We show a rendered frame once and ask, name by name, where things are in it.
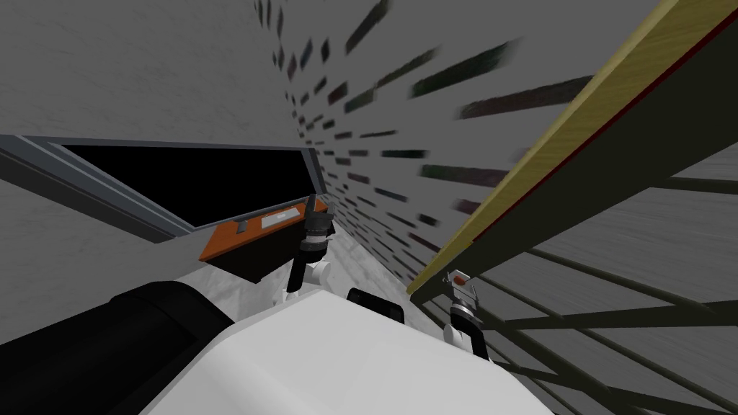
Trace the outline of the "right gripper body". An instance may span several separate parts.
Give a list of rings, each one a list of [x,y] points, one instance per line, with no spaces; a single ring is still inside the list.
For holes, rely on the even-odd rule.
[[[447,273],[444,282],[450,288],[454,303],[459,303],[469,310],[476,310],[479,307],[479,297],[476,290],[471,286],[471,278],[459,270],[454,270]]]

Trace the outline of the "orange topped black cabinet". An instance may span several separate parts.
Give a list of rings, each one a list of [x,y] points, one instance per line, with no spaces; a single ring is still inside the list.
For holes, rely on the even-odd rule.
[[[236,234],[235,220],[223,222],[206,243],[199,261],[257,284],[277,268],[303,255],[309,264],[320,262],[327,252],[328,241],[320,241],[309,251],[302,250],[306,239],[306,201],[247,219],[248,228]],[[290,208],[300,211],[298,218],[276,226],[261,228],[261,218]]]

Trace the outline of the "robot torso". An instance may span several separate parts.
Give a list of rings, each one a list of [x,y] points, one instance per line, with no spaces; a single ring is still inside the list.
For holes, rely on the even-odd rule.
[[[223,330],[140,415],[553,415],[492,362],[314,290]]]

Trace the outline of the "yellow wooden table dark frame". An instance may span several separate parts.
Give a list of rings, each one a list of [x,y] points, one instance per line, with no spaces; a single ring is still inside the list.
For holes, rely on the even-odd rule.
[[[553,415],[738,415],[738,0],[660,0],[410,287]]]

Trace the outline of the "pale grey flat plate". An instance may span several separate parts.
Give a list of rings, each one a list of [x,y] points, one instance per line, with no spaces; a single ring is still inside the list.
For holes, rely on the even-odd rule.
[[[298,218],[300,215],[300,211],[296,207],[292,207],[278,213],[266,215],[261,218],[261,228],[266,229],[269,227],[273,227],[286,220]]]

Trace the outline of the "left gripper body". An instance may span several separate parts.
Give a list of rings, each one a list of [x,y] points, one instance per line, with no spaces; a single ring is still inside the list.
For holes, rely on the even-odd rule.
[[[307,206],[305,214],[305,230],[307,234],[334,234],[335,229],[333,225],[335,213],[335,204],[330,202],[325,212],[321,212],[315,209],[313,215],[307,215]]]

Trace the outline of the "dark window with grey frame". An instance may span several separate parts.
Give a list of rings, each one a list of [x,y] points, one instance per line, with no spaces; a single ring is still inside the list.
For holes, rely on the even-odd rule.
[[[159,244],[326,192],[314,148],[0,135],[0,180]]]

